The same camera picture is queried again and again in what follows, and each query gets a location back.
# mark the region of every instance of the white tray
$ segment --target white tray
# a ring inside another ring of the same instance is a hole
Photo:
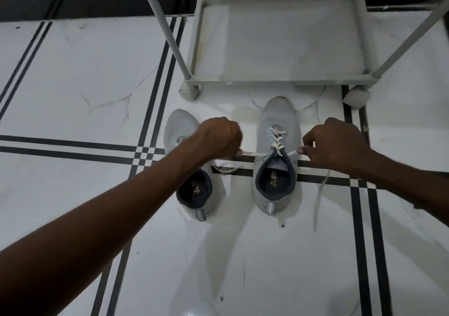
[[[365,0],[198,0],[186,83],[373,85]]]

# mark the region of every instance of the shoe tongue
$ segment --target shoe tongue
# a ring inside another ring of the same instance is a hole
[[[274,156],[267,164],[266,168],[283,170],[284,172],[288,172],[287,164],[282,161],[282,157],[279,155]]]

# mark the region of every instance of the forearm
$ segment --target forearm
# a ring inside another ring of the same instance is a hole
[[[56,314],[87,287],[207,159],[191,137],[156,165],[0,252],[6,314]]]
[[[449,226],[446,177],[403,165],[375,151],[370,151],[349,172],[425,209]]]

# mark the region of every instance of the wheel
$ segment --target wheel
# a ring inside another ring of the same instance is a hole
[[[198,85],[188,85],[187,83],[183,83],[179,88],[179,94],[186,101],[194,101],[197,99],[199,95],[199,86]]]
[[[354,109],[363,108],[371,97],[371,92],[361,85],[354,86],[343,98],[343,103]]]

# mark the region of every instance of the tiled floor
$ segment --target tiled floor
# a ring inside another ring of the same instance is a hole
[[[381,60],[427,14],[370,13]],[[186,55],[193,19],[167,21]],[[337,117],[395,160],[449,172],[442,22],[360,113],[343,106],[341,86],[205,87],[186,102],[155,18],[2,23],[0,50],[0,248],[160,160],[166,120],[179,108],[199,121],[237,120],[243,149],[254,151],[260,107],[282,95],[302,134]],[[208,222],[172,196],[64,315],[446,315],[446,226],[337,172],[316,201],[327,171],[307,157],[299,165],[292,202],[276,217],[252,202],[251,162],[214,175],[220,206]]]

